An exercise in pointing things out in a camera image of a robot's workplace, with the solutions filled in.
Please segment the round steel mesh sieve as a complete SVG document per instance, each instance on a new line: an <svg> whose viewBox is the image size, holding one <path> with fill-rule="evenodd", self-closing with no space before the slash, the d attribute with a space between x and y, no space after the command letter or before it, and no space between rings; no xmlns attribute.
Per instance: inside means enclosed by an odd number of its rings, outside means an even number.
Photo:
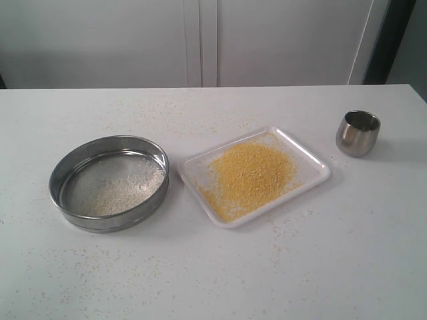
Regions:
<svg viewBox="0 0 427 320"><path fill-rule="evenodd" d="M72 150L49 179L68 222L92 233L121 231L147 219L169 189L169 159L153 141L115 135Z"/></svg>

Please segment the small steel cup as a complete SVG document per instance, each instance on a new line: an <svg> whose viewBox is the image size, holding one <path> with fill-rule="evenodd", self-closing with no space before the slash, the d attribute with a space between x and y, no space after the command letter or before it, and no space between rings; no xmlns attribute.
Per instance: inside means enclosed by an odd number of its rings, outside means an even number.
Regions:
<svg viewBox="0 0 427 320"><path fill-rule="evenodd" d="M381 122L367 111L347 112L336 133L337 148L351 157L363 157L375 146Z"/></svg>

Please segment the yellow grain pile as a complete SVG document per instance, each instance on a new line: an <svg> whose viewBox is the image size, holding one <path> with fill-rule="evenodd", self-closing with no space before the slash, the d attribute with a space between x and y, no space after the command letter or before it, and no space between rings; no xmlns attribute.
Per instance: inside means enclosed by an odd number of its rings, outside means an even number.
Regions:
<svg viewBox="0 0 427 320"><path fill-rule="evenodd" d="M272 133L228 147L207 166L209 183L197 184L225 223L245 217L298 188L297 167Z"/></svg>

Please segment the white rectangular tray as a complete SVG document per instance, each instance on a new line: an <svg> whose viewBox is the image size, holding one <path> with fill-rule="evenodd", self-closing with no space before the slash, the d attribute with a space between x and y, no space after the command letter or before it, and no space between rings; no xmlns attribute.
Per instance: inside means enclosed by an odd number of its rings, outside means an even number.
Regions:
<svg viewBox="0 0 427 320"><path fill-rule="evenodd" d="M278 199L264 205L263 207L255 210L254 212L239 218L231 223L223 222L218 214L214 212L207 200L203 197L197 189L197 184L205 186L209 183L207 176L207 166L214 159L218 158L228 147L244 142L254 137L258 137L263 133L272 133L279 138L282 147L291 155L297 167L297 181L301 185L282 195ZM330 174L330 168L315 156L311 151L305 148L301 143L297 142L294 138L290 137L285 131L278 129L274 126L262 127L250 133L246 133L240 137L234 137L232 140L220 143L206 151L202 151L196 155L186 157L178 162L177 171L185 186L191 191L191 194L197 199L198 203L203 207L209 218L218 226L224 228L235 228L244 223L247 223L264 213L272 210L273 208L293 199L301 193L304 193L320 183L326 181Z"/></svg>

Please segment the white rice grains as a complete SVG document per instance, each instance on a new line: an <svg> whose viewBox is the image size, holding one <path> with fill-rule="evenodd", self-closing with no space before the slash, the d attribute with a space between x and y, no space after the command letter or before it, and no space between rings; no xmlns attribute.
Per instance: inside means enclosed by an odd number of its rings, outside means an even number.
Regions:
<svg viewBox="0 0 427 320"><path fill-rule="evenodd" d="M164 170L144 165L137 175L115 180L103 179L93 191L83 195L75 209L80 215L107 216L128 211L148 200L160 188Z"/></svg>

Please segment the white cabinet doors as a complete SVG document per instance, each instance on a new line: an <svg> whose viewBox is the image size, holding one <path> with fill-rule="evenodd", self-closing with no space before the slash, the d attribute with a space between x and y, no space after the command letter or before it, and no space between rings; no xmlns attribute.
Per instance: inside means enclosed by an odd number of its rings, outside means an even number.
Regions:
<svg viewBox="0 0 427 320"><path fill-rule="evenodd" d="M22 88L362 82L387 1L2 1Z"/></svg>

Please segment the dark vertical post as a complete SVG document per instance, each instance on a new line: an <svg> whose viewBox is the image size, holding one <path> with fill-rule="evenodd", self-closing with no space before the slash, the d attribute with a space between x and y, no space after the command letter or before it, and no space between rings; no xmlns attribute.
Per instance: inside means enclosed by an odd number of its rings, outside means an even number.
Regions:
<svg viewBox="0 0 427 320"><path fill-rule="evenodd" d="M391 72L416 0L391 0L388 3L373 52L364 74L364 85L383 85Z"/></svg>

